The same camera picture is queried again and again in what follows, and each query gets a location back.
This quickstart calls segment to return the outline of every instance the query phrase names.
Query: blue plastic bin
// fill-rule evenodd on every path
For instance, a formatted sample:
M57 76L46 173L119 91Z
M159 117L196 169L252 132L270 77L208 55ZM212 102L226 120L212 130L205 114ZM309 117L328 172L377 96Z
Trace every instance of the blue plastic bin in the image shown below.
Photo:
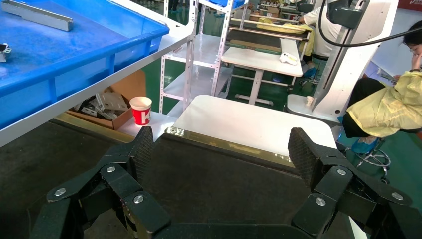
M0 129L156 52L169 32L107 0L25 2L73 18L74 27L65 32L0 11L0 41L12 49L0 63Z
M220 6L227 6L227 2L228 2L228 0L208 0L208 1ZM243 4L245 4L245 0L234 0L232 8L240 7Z

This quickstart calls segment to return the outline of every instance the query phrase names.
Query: metal bolt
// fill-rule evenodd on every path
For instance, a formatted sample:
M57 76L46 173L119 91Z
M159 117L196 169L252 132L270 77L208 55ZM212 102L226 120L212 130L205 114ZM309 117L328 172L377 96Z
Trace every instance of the metal bolt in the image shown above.
M133 199L134 203L141 203L142 201L144 201L144 197L142 195L138 195Z
M109 172L109 173L111 173L111 172L113 172L115 170L116 170L116 168L114 166L111 166L111 167L108 167L107 168L107 172Z
M66 192L66 188L61 188L61 189L58 189L54 195L58 197L58 196L63 195L65 192Z
M339 173L340 175L346 175L346 171L344 171L343 169L337 169L337 173Z
M397 199L397 200L403 200L403 196L394 192L391 194L391 196L393 196L393 198Z
M325 206L325 200L323 198L317 198L315 199L315 202L320 206Z

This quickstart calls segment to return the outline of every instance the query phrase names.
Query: textured fingertip pad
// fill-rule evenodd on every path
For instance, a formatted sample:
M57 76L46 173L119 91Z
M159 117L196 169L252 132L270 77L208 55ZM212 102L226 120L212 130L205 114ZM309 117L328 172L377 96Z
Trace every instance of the textured fingertip pad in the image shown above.
M320 156L312 148L315 143L302 128L293 128L289 138L289 157L307 187L311 186L314 168Z
M132 152L134 152L135 179L141 184L145 171L151 162L151 154L154 146L151 127L142 127L134 142Z

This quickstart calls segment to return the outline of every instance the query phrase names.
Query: black hair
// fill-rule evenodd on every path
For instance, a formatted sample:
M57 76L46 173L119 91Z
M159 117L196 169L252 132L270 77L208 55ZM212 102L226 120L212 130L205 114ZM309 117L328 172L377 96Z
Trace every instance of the black hair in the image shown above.
M420 27L422 27L422 21L418 21L417 23L413 24L413 26L411 26L409 30L414 30ZM403 37L403 43L407 46L422 44L422 30L409 35L405 35Z

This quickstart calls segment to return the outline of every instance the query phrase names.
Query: yellow cloth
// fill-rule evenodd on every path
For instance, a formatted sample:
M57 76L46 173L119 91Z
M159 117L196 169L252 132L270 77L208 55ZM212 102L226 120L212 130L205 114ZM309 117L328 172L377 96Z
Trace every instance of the yellow cloth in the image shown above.
M258 20L258 22L263 22L263 23L268 23L268 24L273 24L273 22L268 19L268 18L260 18ZM311 31L311 35L309 36L309 40L308 40L308 44L306 45L306 49L305 49L305 55L306 56L310 56L312 53L312 49L314 47L314 30L312 28L310 28L307 25L292 25L290 23L286 23L283 24L283 26L288 26L288 27L294 27L297 29L303 29L303 30L308 30ZM301 30L293 30L293 29L285 29L285 28L279 28L276 26L263 26L263 25L257 25L258 28L261 29L265 29L265 30L269 30L269 31L277 31L277 32L284 32L284 33L293 33L293 34L302 34L303 31ZM301 44L299 45L299 51L302 52L303 51L303 47L305 45L305 42L301 42Z
M422 127L422 73L406 72L395 87L381 89L347 109L367 134L386 137Z

